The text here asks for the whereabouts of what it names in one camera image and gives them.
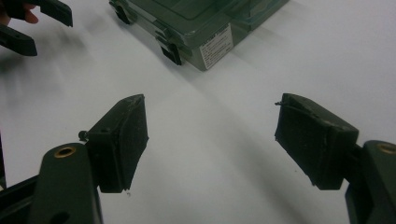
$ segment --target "white surface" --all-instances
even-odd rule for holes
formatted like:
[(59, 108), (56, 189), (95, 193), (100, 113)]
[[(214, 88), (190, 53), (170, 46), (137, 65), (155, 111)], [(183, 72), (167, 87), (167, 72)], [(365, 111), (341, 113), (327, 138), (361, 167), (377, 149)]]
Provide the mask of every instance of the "white surface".
[(396, 2), (291, 0), (205, 73), (176, 66), (107, 1), (65, 1), (74, 28), (40, 15), (10, 26), (38, 57), (0, 49), (7, 182), (38, 173), (118, 100), (146, 96), (148, 147), (131, 196), (101, 194), (106, 223), (348, 223), (344, 193), (319, 191), (274, 139), (283, 92), (395, 142)]

